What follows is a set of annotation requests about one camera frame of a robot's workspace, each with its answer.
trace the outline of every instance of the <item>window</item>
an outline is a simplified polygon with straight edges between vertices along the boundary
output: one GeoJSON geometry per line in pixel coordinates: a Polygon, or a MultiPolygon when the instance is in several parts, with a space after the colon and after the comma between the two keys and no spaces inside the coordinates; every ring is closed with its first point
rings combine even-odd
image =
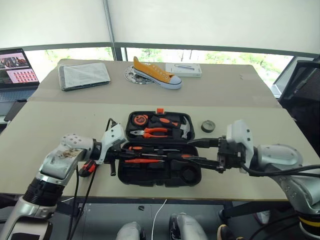
{"type": "Polygon", "coordinates": [[[57,66],[60,59],[113,61],[111,47],[83,47],[25,51],[26,57],[41,82],[57,66]]]}
{"type": "Polygon", "coordinates": [[[270,88],[293,56],[182,49],[127,48],[128,61],[134,56],[142,62],[197,63],[197,64],[249,64],[270,88]]]}

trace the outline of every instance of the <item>hammer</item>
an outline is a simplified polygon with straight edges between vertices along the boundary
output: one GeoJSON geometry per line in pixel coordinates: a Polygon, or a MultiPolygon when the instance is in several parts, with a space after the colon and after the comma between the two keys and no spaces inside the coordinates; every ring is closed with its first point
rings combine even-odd
{"type": "Polygon", "coordinates": [[[159,122],[162,124],[162,126],[164,127],[168,127],[168,128],[174,128],[174,129],[181,129],[183,131],[182,134],[182,138],[183,139],[187,139],[187,134],[190,132],[190,124],[189,121],[187,120],[187,118],[185,116],[183,116],[183,119],[185,120],[185,124],[176,122],[176,121],[171,121],[167,118],[164,117],[157,117],[157,116],[153,116],[151,118],[152,122],[159,122]]]}

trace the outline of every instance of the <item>black tool case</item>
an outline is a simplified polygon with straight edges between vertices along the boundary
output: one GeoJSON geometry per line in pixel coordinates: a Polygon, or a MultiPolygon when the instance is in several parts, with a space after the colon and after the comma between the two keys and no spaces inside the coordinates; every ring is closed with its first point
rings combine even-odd
{"type": "MultiPolygon", "coordinates": [[[[195,131],[191,118],[188,114],[178,112],[155,111],[134,111],[129,115],[125,129],[125,134],[129,142],[122,148],[132,149],[132,147],[152,147],[152,152],[147,154],[166,155],[167,153],[177,153],[184,155],[198,156],[198,151],[194,146],[187,145],[187,142],[195,138],[195,131]],[[138,126],[134,123],[137,116],[147,116],[147,123],[138,126]],[[154,122],[155,118],[166,118],[173,122],[189,122],[190,130],[186,139],[182,138],[183,130],[180,128],[170,128],[163,126],[160,122],[154,122]],[[169,137],[144,138],[142,135],[133,135],[131,131],[140,131],[145,128],[168,128],[169,132],[156,132],[154,135],[167,135],[169,137]]],[[[124,184],[134,184],[145,187],[153,185],[165,185],[166,187],[194,186],[201,180],[201,168],[192,162],[184,159],[166,159],[163,157],[147,157],[149,159],[164,160],[156,163],[126,163],[119,160],[118,177],[124,184]]]]}

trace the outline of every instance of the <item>beige table surface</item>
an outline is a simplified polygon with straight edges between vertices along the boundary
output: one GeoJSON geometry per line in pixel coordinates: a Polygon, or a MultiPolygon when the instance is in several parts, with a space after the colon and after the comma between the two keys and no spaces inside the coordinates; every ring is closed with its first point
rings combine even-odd
{"type": "MultiPolygon", "coordinates": [[[[182,77],[178,90],[162,88],[155,83],[133,84],[124,77],[132,65],[125,61],[62,59],[58,64],[103,62],[111,83],[75,91],[61,91],[58,70],[53,69],[29,101],[58,101],[159,106],[217,106],[280,108],[270,89],[252,65],[201,64],[201,77],[182,77]]],[[[164,63],[157,63],[164,69],[164,63]]]]}
{"type": "MultiPolygon", "coordinates": [[[[61,136],[77,133],[99,140],[109,117],[126,126],[132,111],[152,111],[154,105],[106,103],[28,102],[12,123],[0,135],[0,193],[23,194],[34,178],[45,156],[58,146],[61,136]]],[[[254,145],[287,144],[302,154],[309,164],[319,164],[319,158],[294,121],[282,108],[257,107],[194,107],[166,106],[166,111],[183,112],[191,116],[196,138],[217,138],[226,134],[226,127],[243,119],[251,128],[254,145]],[[201,131],[204,120],[216,124],[213,133],[201,131]]],[[[217,149],[198,148],[199,155],[216,160],[217,149]]],[[[80,180],[79,195],[84,196],[89,178],[80,180]]],[[[75,174],[63,195],[72,196],[75,174]]],[[[98,168],[90,192],[95,197],[178,198],[215,200],[285,200],[280,187],[268,177],[252,177],[237,169],[219,174],[202,170],[202,180],[193,187],[141,187],[123,184],[110,176],[110,166],[98,168]]]]}

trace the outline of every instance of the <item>laptop screen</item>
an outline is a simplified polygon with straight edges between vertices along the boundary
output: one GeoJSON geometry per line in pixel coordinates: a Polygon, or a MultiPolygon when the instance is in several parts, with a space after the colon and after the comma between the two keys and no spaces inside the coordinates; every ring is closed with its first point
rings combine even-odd
{"type": "Polygon", "coordinates": [[[38,85],[39,80],[22,48],[0,50],[0,89],[38,85]]]}

